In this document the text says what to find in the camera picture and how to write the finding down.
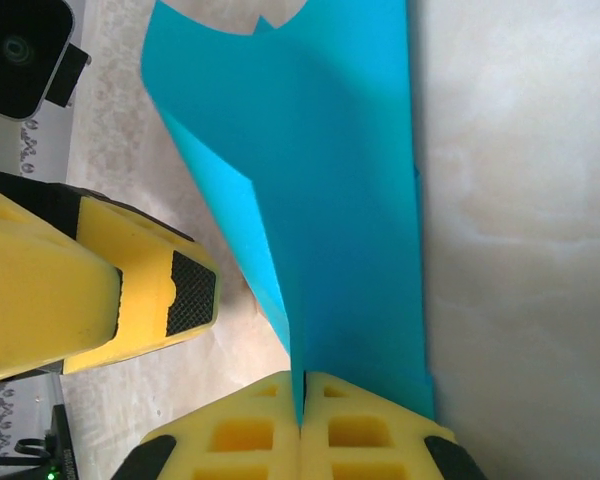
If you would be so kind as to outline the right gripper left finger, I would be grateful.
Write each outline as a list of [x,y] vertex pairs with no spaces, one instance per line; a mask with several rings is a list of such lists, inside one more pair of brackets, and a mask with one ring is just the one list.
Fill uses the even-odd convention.
[[291,375],[280,371],[149,432],[115,479],[298,479]]

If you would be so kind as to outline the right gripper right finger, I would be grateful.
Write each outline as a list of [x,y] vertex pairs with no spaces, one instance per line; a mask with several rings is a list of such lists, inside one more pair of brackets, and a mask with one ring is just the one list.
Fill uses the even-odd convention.
[[302,479],[483,479],[454,433],[325,373],[306,375]]

